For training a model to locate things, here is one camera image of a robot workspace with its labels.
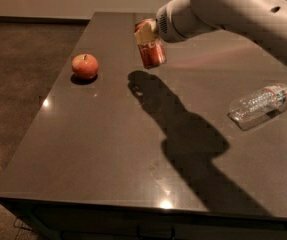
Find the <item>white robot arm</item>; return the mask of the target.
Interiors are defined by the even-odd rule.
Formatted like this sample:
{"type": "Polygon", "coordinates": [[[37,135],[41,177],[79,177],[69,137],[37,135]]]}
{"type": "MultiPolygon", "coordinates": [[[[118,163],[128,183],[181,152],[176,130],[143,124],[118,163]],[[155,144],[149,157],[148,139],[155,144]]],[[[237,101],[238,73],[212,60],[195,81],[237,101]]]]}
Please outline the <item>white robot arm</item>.
{"type": "Polygon", "coordinates": [[[139,45],[183,42],[225,30],[256,43],[287,66],[286,0],[172,0],[134,32],[139,45]]]}

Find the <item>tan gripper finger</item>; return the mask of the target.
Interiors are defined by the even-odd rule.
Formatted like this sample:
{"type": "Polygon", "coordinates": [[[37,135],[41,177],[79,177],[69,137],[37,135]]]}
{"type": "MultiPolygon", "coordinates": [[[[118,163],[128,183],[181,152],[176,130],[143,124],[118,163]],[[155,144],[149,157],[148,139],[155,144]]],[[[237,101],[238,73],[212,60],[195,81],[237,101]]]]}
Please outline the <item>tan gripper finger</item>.
{"type": "Polygon", "coordinates": [[[147,44],[158,38],[158,27],[154,19],[146,19],[135,25],[134,36],[138,45],[147,44]]]}

